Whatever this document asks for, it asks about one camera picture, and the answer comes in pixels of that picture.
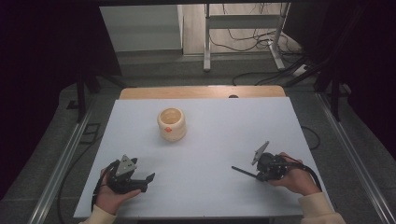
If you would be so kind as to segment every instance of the wooden table edge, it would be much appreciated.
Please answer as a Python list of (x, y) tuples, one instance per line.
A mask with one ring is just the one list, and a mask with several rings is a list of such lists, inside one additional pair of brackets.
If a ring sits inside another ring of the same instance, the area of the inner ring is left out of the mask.
[(280, 86), (172, 86), (126, 88), (120, 93), (121, 100), (131, 99), (196, 99), (249, 97), (285, 97)]

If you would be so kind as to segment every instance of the metal frame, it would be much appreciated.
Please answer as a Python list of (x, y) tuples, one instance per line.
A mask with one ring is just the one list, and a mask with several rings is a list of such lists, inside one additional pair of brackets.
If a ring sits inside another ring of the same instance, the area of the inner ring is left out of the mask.
[(82, 118), (82, 121), (76, 125), (72, 136), (67, 142), (64, 152), (58, 160), (49, 178), (49, 181), (47, 182), (47, 186), (44, 188), (43, 193), (41, 194), (41, 197), (35, 206), (35, 210), (33, 210), (33, 213), (29, 218), (28, 223), (44, 223), (44, 220), (46, 219), (47, 213), (49, 212), (56, 193), (58, 192), (58, 189), (62, 183), (62, 179), (64, 178), (70, 161), (73, 159), (79, 139), (84, 132), (88, 120), (90, 119), (92, 108), (95, 102), (96, 96), (94, 95), (91, 99), (90, 107), (88, 108), (87, 113)]
[(268, 41), (269, 49), (274, 57), (278, 70), (285, 65), (278, 53), (278, 41), (285, 23), (290, 3), (282, 5), (280, 15), (214, 15), (210, 16), (210, 4), (205, 5), (205, 50), (204, 71), (210, 71), (210, 30), (213, 29), (259, 29), (276, 28), (274, 41)]
[(344, 130), (342, 123), (339, 122), (337, 118), (332, 115), (332, 111), (330, 110), (330, 102), (328, 101), (326, 94), (317, 93), (317, 97), (323, 111), (325, 112), (330, 124), (332, 125), (332, 129), (337, 135), (338, 141), (341, 143), (341, 146), (344, 149), (350, 163), (355, 169), (355, 172), (359, 180), (361, 181), (364, 189), (366, 190), (367, 195), (371, 200), (376, 212), (381, 218), (382, 223), (395, 224), (395, 216), (392, 214), (392, 211), (390, 211), (384, 195), (381, 193), (378, 185), (375, 183), (375, 181), (367, 171), (366, 166), (364, 165), (361, 157), (358, 154), (358, 151), (353, 146), (346, 131)]

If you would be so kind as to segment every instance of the table leg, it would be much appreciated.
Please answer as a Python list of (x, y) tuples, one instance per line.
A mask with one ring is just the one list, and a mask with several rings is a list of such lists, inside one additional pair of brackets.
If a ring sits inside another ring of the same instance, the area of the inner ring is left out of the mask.
[(210, 13), (209, 4), (205, 5), (205, 50), (204, 50), (204, 71), (210, 71), (210, 41), (209, 41)]
[(277, 23), (277, 28), (274, 36), (274, 41), (268, 41), (269, 49), (271, 51), (271, 54), (273, 55), (278, 70), (285, 70), (285, 65), (283, 64), (282, 58), (279, 55), (277, 44), (279, 42), (280, 33), (282, 32), (283, 25), (285, 23), (289, 5), (290, 3), (286, 3), (285, 6), (282, 5), (279, 21)]

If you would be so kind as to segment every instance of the aluminum rail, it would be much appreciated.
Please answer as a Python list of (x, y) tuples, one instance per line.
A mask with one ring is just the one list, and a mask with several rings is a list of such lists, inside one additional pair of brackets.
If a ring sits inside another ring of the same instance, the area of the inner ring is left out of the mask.
[(342, 145), (346, 155), (348, 156), (349, 161), (351, 162), (353, 168), (355, 169), (356, 174), (358, 175), (359, 180), (361, 181), (364, 189), (367, 192), (369, 199), (371, 200), (376, 212), (384, 224), (396, 224), (396, 220), (392, 211), (389, 209), (389, 205), (385, 200), (385, 197), (381, 193), (380, 188), (375, 183), (373, 178), (370, 176), (367, 171), (363, 161), (361, 160), (356, 148), (351, 143), (347, 132), (345, 131), (341, 122), (338, 122), (335, 117), (332, 115), (330, 108), (330, 103), (327, 99), (325, 93), (317, 93), (318, 100), (321, 103), (321, 107), (324, 110), (330, 124), (332, 125), (335, 134), (339, 142)]
[(52, 205), (52, 202), (56, 196), (56, 193), (59, 190), (59, 187), (64, 179), (64, 175), (67, 171), (67, 168), (70, 164), (70, 161), (73, 158), (74, 152), (78, 146), (78, 142), (80, 137), (82, 136), (85, 126), (92, 114), (92, 108), (96, 102), (96, 95), (91, 98), (87, 113), (82, 118), (81, 122), (76, 125), (73, 130), (73, 133), (67, 142), (67, 145), (64, 148), (64, 152), (59, 158), (50, 178), (47, 183), (47, 186), (44, 188), (43, 193), (41, 194), (38, 203), (35, 206), (35, 210), (33, 211), (28, 223), (43, 223), (49, 210)]

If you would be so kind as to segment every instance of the white sleeve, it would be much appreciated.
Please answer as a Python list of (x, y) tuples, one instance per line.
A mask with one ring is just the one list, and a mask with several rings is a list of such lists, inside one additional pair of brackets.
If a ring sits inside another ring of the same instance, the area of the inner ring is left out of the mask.
[(304, 196), (298, 201), (303, 208), (302, 224), (346, 224), (341, 215), (332, 210), (323, 192)]

